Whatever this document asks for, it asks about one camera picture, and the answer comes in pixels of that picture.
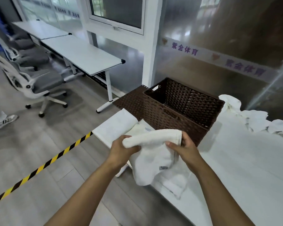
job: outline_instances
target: sneaker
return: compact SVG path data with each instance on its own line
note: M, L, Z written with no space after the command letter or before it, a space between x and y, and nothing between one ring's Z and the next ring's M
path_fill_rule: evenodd
M18 119L19 116L17 115L10 115L7 116L3 121L0 122L0 128L3 128L5 125L14 122L16 119Z

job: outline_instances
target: window frame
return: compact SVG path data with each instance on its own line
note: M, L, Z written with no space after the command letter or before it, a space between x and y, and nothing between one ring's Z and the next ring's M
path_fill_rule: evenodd
M104 23L104 24L108 24L108 25L111 25L113 27L117 27L117 28L120 28L120 29L131 31L131 32L134 32L134 33L137 33L137 34L141 34L141 35L144 34L144 18L145 18L146 0L142 0L141 28L137 28L137 27L134 27L134 26L131 26L131 25L127 25L127 24L124 24L124 23L120 23L120 22L117 22L117 21L113 21L113 20L110 20L110 19L106 19L106 18L103 18L103 17L100 17L100 16L93 15L92 10L91 10L91 0L86 0L86 2L87 2L89 19L95 20L95 21L98 21L98 22L101 22L101 23Z

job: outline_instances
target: yellow and black striped tape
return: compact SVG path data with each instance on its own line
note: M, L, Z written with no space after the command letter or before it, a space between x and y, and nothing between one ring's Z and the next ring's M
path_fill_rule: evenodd
M92 135L92 132L88 133L87 135L83 136L82 138L78 139L75 143L71 144L68 148L66 148L65 150L61 151L60 153L58 153L55 157L53 157L52 159L48 160L44 165L40 166L38 169L34 170L30 175L28 175L27 177L23 178L21 181L17 182L14 186L12 186L11 188L9 188L8 190L6 190L4 193L2 193L0 195L0 200L2 200L3 198L7 197L8 195L10 195L11 192L13 192L14 190L16 190L17 188L19 188L20 186L22 186L24 183L26 183L29 179L31 179L32 177L34 177L35 175L37 175L41 170L45 169L46 167L48 167L51 163L54 163L58 158L60 158L61 156L65 155L67 152L69 152L72 148L74 148L75 146L79 145L80 143L82 143L84 140L86 140L87 138L89 138Z

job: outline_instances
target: brown wicker basket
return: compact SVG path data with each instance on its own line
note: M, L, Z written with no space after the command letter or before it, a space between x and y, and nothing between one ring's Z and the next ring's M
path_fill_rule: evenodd
M198 145L216 121L224 101L170 78L144 91L143 118L155 129L179 129Z

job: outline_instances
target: gray chair seat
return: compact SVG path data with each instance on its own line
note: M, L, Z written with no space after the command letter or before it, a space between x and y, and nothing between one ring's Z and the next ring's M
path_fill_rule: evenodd
M17 39L15 43L18 45L20 50L27 50L35 46L34 42L30 39Z
M37 67L49 62L48 55L38 48L21 50L20 54L22 57L17 60L17 63L21 67Z
M47 72L41 75L37 81L34 83L32 91L37 94L44 92L46 90L51 90L61 84L63 84L64 79L62 76L55 72Z

